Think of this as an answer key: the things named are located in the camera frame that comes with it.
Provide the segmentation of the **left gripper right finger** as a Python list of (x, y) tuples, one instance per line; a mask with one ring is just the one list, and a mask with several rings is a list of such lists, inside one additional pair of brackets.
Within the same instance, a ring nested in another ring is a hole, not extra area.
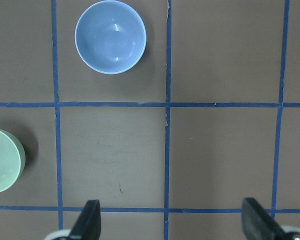
[(242, 200), (241, 228), (247, 240), (300, 240), (300, 228), (279, 225), (253, 197)]

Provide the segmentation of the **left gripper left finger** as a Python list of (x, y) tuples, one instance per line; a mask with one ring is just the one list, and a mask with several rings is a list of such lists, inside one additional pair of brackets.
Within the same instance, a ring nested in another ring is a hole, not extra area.
[(68, 240), (98, 240), (101, 235), (99, 200), (88, 200), (67, 236)]

